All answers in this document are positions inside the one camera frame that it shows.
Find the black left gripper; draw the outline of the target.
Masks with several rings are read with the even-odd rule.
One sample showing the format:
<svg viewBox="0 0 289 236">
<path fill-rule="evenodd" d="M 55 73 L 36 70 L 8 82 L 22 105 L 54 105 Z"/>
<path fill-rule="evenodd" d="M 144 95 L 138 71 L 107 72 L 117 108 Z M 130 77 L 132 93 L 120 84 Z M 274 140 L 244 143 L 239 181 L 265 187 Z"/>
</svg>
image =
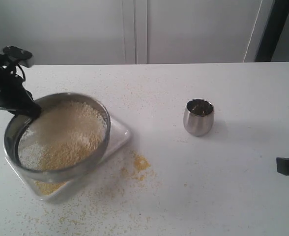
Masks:
<svg viewBox="0 0 289 236">
<path fill-rule="evenodd" d="M 10 58 L 0 58 L 0 108 L 13 108 L 13 115 L 38 118 L 41 107 L 22 86 L 24 76 L 17 74 L 17 67 Z"/>
</svg>

